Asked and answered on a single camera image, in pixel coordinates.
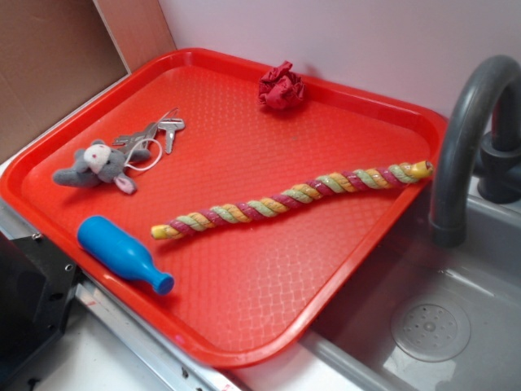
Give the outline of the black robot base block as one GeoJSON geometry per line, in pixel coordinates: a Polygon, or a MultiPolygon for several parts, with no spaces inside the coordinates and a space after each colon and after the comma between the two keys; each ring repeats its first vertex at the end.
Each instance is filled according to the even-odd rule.
{"type": "Polygon", "coordinates": [[[63,334],[76,263],[47,238],[1,236],[1,387],[63,334]]]}

